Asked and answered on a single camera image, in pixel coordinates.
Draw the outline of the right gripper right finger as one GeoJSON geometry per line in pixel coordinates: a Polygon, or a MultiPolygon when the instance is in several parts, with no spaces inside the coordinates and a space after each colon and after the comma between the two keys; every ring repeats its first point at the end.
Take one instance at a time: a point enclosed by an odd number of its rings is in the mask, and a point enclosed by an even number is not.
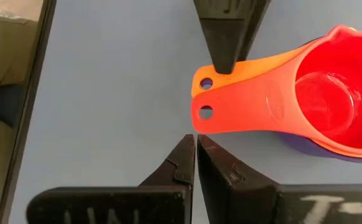
{"type": "Polygon", "coordinates": [[[362,184],[284,185],[198,135],[210,224],[362,224],[362,184]]]}

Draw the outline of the purple measuring cup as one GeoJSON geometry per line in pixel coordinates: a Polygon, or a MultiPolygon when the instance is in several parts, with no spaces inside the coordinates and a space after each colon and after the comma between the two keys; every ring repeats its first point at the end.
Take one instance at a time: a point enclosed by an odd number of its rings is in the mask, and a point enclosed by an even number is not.
{"type": "Polygon", "coordinates": [[[344,156],[341,154],[334,153],[318,145],[309,138],[305,138],[295,134],[288,134],[288,133],[279,133],[278,136],[291,148],[301,152],[302,154],[315,156],[315,157],[328,157],[343,161],[362,163],[362,158],[344,156]]]}

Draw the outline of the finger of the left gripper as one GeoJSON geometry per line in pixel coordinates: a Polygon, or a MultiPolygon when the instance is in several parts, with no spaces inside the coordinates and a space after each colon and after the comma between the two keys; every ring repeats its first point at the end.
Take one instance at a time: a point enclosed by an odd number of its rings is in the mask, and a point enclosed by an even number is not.
{"type": "Polygon", "coordinates": [[[193,0],[216,72],[230,74],[246,18],[246,0],[193,0]]]}
{"type": "Polygon", "coordinates": [[[254,7],[251,10],[251,17],[247,25],[238,61],[246,60],[270,2],[271,0],[253,0],[254,7]]]}

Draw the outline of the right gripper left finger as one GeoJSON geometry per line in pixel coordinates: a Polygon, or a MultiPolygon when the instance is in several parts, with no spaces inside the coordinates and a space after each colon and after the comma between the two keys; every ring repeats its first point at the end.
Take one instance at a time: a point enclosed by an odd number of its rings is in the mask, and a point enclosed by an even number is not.
{"type": "Polygon", "coordinates": [[[195,138],[185,135],[138,186],[57,187],[28,204],[28,224],[191,224],[195,138]]]}

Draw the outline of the black table frame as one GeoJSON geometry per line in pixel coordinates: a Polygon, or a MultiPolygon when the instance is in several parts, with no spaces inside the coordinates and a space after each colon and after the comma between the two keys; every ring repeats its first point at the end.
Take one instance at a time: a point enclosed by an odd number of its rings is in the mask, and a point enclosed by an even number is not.
{"type": "Polygon", "coordinates": [[[0,194],[0,224],[8,224],[56,4],[57,0],[43,0],[42,3],[32,49],[32,60],[28,65],[27,80],[22,86],[20,96],[21,110],[16,117],[14,148],[8,161],[0,194]]]}

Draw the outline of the blue-grey table mat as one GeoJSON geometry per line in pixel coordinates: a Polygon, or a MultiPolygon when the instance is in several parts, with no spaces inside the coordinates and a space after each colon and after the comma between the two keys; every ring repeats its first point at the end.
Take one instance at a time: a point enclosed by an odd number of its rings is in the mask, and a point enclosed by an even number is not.
{"type": "MultiPolygon", "coordinates": [[[[292,50],[337,24],[362,30],[362,0],[272,0],[248,58],[292,50]]],[[[191,0],[57,0],[11,214],[38,193],[133,186],[186,134],[191,82],[210,54],[191,0]]],[[[312,157],[275,133],[211,135],[281,184],[362,184],[362,163],[312,157]]]]}

